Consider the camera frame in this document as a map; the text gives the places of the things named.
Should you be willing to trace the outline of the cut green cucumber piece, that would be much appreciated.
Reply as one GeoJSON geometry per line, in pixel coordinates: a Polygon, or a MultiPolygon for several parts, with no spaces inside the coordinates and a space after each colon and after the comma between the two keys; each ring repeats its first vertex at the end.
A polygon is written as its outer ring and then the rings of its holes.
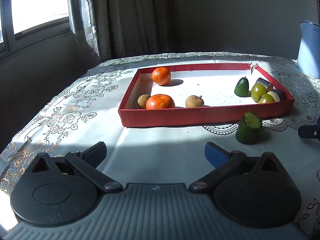
{"type": "Polygon", "coordinates": [[[236,130],[235,137],[242,144],[253,144],[258,138],[262,126],[262,120],[258,115],[252,112],[244,113],[236,130]]]}

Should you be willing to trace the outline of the red shallow cardboard box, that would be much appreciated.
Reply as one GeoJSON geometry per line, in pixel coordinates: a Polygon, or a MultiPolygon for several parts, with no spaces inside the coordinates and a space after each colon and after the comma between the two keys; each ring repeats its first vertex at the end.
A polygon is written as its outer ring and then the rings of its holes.
{"type": "Polygon", "coordinates": [[[118,113],[125,127],[192,126],[239,121],[246,112],[253,112],[262,119],[288,115],[294,97],[274,77],[250,63],[195,63],[168,65],[172,79],[166,86],[159,86],[151,78],[154,67],[139,68],[131,80],[118,113]],[[274,88],[286,94],[286,100],[259,104],[250,96],[234,94],[237,82],[247,77],[252,86],[258,78],[270,81],[274,88]],[[166,94],[175,107],[170,109],[142,109],[137,100],[143,94],[166,94]],[[202,96],[203,107],[185,106],[191,96],[202,96]]]}

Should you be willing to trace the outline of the window with grey frame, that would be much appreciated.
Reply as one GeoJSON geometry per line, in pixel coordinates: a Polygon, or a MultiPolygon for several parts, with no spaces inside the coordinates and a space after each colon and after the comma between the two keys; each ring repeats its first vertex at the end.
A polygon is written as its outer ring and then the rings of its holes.
{"type": "Polygon", "coordinates": [[[1,60],[69,31],[68,0],[1,0],[1,60]]]}

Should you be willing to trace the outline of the small green tomato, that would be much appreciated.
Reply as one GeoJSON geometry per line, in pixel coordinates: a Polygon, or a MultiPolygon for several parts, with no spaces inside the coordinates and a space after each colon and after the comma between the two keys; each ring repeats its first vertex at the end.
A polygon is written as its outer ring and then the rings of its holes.
{"type": "Polygon", "coordinates": [[[261,95],[258,101],[258,103],[273,103],[273,102],[275,102],[275,100],[270,94],[261,95]]]}

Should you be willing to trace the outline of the beige patterned curtain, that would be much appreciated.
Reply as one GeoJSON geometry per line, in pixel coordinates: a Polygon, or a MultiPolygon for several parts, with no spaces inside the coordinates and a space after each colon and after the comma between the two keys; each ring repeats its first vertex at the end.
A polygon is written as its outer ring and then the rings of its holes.
{"type": "Polygon", "coordinates": [[[84,62],[181,49],[175,0],[68,0],[68,10],[84,62]]]}

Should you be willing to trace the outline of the white floral lace tablecloth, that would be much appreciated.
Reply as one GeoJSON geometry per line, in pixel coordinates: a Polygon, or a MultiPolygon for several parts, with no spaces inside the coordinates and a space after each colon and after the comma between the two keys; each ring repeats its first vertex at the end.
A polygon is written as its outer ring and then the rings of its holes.
{"type": "Polygon", "coordinates": [[[302,74],[296,61],[276,56],[237,53],[185,53],[110,60],[52,98],[12,139],[1,154],[1,232],[17,224],[10,195],[39,153],[60,157],[97,142],[107,146],[99,169],[122,184],[190,184],[212,170],[204,146],[212,141],[247,155],[270,151],[289,172],[302,194],[295,224],[307,235],[319,230],[319,141],[303,140],[298,129],[319,121],[319,80],[302,74]],[[191,63],[258,64],[294,96],[289,116],[266,120],[261,141],[243,145],[235,139],[236,124],[182,128],[125,128],[118,107],[139,68],[191,63]]]}

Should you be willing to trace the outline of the light blue electric kettle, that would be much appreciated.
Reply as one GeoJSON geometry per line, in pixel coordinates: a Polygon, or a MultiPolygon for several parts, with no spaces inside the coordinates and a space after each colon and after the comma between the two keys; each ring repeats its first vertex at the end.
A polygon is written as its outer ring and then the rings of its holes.
{"type": "Polygon", "coordinates": [[[297,67],[305,75],[319,79],[319,47],[320,47],[320,29],[319,25],[310,21],[299,23],[302,33],[297,67]]]}

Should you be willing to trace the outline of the large green tomato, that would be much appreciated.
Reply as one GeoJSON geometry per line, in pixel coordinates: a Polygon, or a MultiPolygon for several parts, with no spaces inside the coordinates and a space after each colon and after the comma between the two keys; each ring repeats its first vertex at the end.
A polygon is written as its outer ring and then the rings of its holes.
{"type": "Polygon", "coordinates": [[[258,102],[262,98],[262,95],[266,93],[267,93],[267,89],[262,84],[255,83],[251,89],[251,98],[255,102],[258,102]]]}

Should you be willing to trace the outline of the dark green avocado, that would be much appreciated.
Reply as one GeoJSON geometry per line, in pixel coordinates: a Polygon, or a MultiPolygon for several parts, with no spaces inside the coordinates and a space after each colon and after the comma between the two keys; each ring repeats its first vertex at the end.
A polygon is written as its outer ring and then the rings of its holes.
{"type": "Polygon", "coordinates": [[[236,84],[236,87],[234,89],[234,94],[240,97],[246,97],[248,96],[248,91],[249,91],[249,81],[247,77],[242,77],[236,84]]]}

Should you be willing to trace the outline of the large orange tangerine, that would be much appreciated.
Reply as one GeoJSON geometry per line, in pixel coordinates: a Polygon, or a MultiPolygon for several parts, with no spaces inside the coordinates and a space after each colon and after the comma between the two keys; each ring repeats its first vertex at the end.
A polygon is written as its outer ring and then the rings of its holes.
{"type": "Polygon", "coordinates": [[[158,67],[151,74],[152,80],[160,85],[167,85],[171,80],[171,71],[166,67],[158,67]]]}

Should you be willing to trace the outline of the small orange tangerine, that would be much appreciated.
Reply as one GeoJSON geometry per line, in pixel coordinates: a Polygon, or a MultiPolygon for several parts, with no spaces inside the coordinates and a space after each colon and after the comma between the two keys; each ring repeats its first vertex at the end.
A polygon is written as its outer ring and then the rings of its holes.
{"type": "Polygon", "coordinates": [[[148,98],[146,101],[146,109],[168,109],[174,108],[173,99],[166,94],[156,94],[148,98]]]}

